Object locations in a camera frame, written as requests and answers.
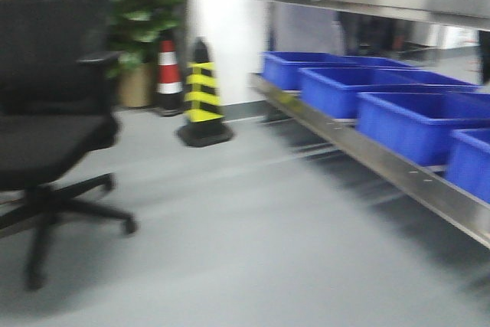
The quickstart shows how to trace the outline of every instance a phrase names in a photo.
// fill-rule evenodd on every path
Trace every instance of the blue plastic crate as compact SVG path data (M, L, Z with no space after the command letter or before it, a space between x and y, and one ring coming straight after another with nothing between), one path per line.
M456 130L445 177L490 202L490 129Z
M416 69L414 66L385 57L343 57L359 67L380 69Z
M413 80L371 68L301 69L301 100L336 119L355 119L360 92L442 92Z
M264 53L263 78L281 90L299 90L299 69L311 67L349 67L354 63L326 53Z
M414 80L415 82L421 84L461 87L461 90L465 92L475 92L477 89L480 88L480 86L476 84L465 82L463 80L457 80L456 78L443 76L442 74L429 72L427 70L386 69L386 71L392 74L396 74L398 76L410 78L411 80Z
M490 95L362 93L357 129L422 166L445 165L455 129L490 126Z

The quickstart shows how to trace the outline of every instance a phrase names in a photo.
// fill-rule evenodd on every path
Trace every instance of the chair leg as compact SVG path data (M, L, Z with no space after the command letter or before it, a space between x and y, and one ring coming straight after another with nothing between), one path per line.
M70 198L78 197L83 193L103 185L106 191L110 191L114 188L114 179L111 174L105 174L97 176L96 178L88 179L80 183L69 185L65 188L57 189L54 191L56 198L64 201Z
M56 212L42 213L41 220L34 232L34 239L26 269L26 287L30 291L39 290L44 285L45 277L41 268L46 259L47 249L50 243L51 225L54 223L56 215Z
M124 231L127 234L132 234L136 231L136 222L129 212L81 201L80 199L70 199L69 201L66 201L63 209L64 211L72 211L79 214L124 220Z
M40 214L41 211L31 206L21 206L0 216L0 230Z

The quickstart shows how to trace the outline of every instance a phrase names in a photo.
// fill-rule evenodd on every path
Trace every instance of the black and yellow traffic cone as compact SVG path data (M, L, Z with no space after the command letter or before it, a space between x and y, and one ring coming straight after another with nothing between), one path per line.
M184 98L187 125L177 135L190 147L205 147L229 141L234 133L224 123L224 115L206 44L198 39L194 48Z

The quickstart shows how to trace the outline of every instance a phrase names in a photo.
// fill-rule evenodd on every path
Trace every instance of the cone base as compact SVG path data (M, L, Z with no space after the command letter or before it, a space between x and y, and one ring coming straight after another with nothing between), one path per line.
M206 147L227 142L233 138L233 131L222 122L213 123L209 132L205 132L200 123L189 123L177 131L177 136L190 147Z
M169 109L163 109L161 107L156 107L154 108L154 111L165 118L169 118L171 116L177 116L180 115L184 112L183 109L174 109L174 110L169 110Z

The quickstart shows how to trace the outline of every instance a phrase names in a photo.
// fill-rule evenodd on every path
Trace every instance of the red and white traffic cone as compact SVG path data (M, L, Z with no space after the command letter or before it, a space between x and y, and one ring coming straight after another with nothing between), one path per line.
M183 111L183 90L173 41L164 40L160 43L158 68L157 111L161 116L181 114Z

